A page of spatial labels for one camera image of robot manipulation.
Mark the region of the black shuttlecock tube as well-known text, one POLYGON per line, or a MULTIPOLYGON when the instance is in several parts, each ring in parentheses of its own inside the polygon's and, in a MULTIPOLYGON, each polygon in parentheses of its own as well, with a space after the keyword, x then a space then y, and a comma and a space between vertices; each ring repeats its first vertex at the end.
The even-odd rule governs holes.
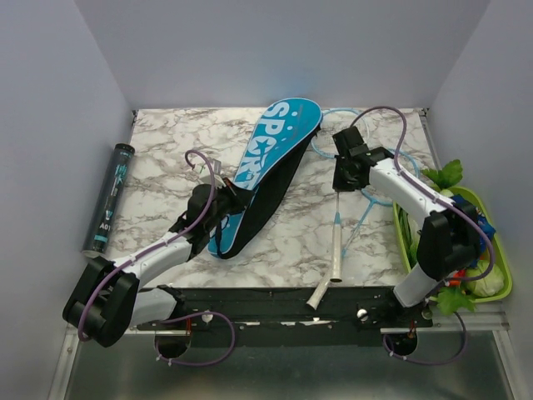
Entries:
POLYGON ((134 154, 134 147, 126 143, 118 143, 113 149, 82 246, 82 254, 88 258, 103 256, 106 252, 134 154))

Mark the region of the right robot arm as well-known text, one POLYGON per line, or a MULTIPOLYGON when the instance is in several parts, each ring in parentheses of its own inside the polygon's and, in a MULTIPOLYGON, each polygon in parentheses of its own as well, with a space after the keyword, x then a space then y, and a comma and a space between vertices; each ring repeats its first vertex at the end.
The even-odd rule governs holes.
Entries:
POLYGON ((357 127, 334 134, 332 140, 337 150, 333 188, 354 192, 370 185, 397 203, 421 229, 417 264, 393 288, 395 298, 383 306, 385 320, 400 327, 440 282, 476 261, 481 241, 490 239, 478 225, 473 204, 440 195, 404 169, 388 149, 369 148, 357 127))

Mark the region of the blue racket bag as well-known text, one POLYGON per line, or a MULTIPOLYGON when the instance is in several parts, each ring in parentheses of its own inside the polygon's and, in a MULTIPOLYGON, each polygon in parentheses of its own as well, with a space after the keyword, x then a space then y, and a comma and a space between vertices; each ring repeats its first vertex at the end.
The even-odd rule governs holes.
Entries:
POLYGON ((249 207, 221 223, 207 245, 220 259, 235 257, 281 205, 311 139, 320 130, 322 110, 309 99, 274 102, 257 120, 233 182, 254 192, 249 207))

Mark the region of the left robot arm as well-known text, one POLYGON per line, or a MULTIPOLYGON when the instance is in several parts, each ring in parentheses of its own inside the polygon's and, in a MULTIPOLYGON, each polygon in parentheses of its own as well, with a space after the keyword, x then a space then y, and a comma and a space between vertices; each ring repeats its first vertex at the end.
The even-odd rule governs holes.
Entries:
POLYGON ((158 321, 178 328, 185 310, 176 289, 147 284, 177 265, 191 261, 209 243, 228 215, 247 209, 255 193, 226 182, 196 186, 187 210, 154 243, 117 260, 89 260, 63 309, 63 319, 77 328, 81 341, 108 348, 132 326, 158 321))

